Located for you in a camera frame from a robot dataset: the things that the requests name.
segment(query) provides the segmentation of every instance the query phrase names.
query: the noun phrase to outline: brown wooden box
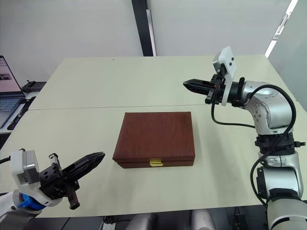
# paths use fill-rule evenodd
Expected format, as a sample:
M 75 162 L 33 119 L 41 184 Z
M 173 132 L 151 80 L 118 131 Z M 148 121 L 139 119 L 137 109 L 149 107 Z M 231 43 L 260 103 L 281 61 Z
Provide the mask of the brown wooden box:
M 113 160 L 123 168 L 192 166 L 191 112 L 125 113 Z

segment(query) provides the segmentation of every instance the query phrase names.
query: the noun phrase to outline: laptop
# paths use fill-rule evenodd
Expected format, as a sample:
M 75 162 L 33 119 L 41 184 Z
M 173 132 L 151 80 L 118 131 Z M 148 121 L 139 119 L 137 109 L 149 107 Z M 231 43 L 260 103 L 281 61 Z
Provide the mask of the laptop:
M 3 56 L 0 56 L 0 128 L 4 126 L 10 116 L 19 106 L 19 102 L 24 99 L 9 65 Z

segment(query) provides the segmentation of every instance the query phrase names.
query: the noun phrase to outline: wall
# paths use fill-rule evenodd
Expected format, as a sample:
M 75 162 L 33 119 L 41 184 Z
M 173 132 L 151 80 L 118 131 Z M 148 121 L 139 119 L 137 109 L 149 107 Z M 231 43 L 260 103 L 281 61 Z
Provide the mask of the wall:
M 0 54 L 24 85 L 47 81 L 64 58 L 142 49 L 130 0 L 0 0 Z
M 290 0 L 150 0 L 158 56 L 264 54 Z
M 307 111 L 307 1 L 299 0 L 269 61 Z

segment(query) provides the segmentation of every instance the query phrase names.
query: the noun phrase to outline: laptop screen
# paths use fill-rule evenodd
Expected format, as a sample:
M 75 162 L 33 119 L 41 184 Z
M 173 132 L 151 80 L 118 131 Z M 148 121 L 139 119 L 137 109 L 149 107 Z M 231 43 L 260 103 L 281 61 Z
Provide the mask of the laptop screen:
M 3 56 L 0 56 L 0 93 L 21 92 Z

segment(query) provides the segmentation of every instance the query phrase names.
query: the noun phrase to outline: gold latch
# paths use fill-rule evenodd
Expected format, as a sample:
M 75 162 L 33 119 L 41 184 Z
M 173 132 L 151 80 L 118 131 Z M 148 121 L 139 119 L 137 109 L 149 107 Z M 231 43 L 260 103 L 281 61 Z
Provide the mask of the gold latch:
M 161 160 L 150 160 L 149 164 L 152 167 L 162 167 L 162 166 L 164 166 L 164 163 L 161 162 Z

